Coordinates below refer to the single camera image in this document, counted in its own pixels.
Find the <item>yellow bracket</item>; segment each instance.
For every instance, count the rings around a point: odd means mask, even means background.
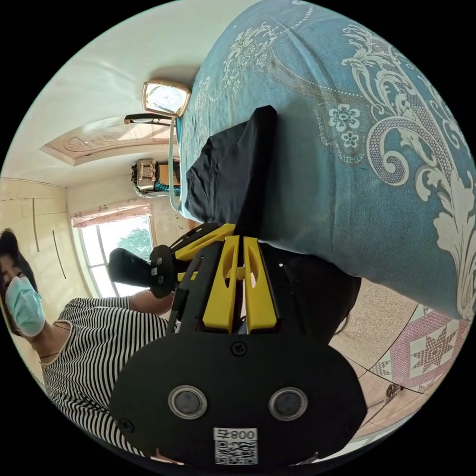
[[[246,325],[248,333],[263,329],[273,329],[277,318],[273,300],[269,291],[268,280],[259,251],[256,238],[243,238],[244,267],[244,294],[246,300]],[[253,287],[251,274],[256,284]]]
[[[204,237],[193,241],[187,246],[184,246],[182,249],[177,250],[175,252],[175,258],[179,261],[190,261],[201,249],[211,243],[214,243],[215,241],[223,241],[226,237],[230,237],[234,231],[235,226],[227,223],[205,235]]]
[[[237,288],[239,237],[226,237],[215,280],[203,315],[203,324],[212,329],[232,331]]]
[[[203,324],[210,329],[221,329],[230,333],[233,328],[235,295],[237,280],[244,280],[246,302],[246,324],[248,333],[263,329],[273,329],[277,318],[273,300],[266,279],[258,240],[243,238],[244,267],[238,268],[239,237],[233,236],[234,225],[223,225],[214,232],[194,241],[176,252],[176,258],[191,260],[201,249],[215,241],[224,241],[222,254],[213,281],[207,307],[203,315]],[[185,273],[178,274],[181,282]]]

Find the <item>curtain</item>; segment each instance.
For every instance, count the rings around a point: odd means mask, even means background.
[[[151,215],[152,207],[148,200],[133,198],[75,213],[71,219],[75,228],[85,228],[91,225],[118,222],[133,217],[150,217]]]

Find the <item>qr code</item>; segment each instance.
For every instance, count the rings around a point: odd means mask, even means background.
[[[257,465],[257,441],[215,441],[217,465]]]

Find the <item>window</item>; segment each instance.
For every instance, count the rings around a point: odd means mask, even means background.
[[[81,245],[87,267],[102,298],[131,296],[143,288],[113,283],[108,275],[109,255],[115,248],[124,248],[149,260],[152,236],[148,217],[134,217],[118,222],[81,228]]]

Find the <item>blue surgical mask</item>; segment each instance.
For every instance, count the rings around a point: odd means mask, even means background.
[[[6,290],[5,303],[18,330],[25,337],[37,336],[45,327],[40,295],[27,277],[15,276]]]

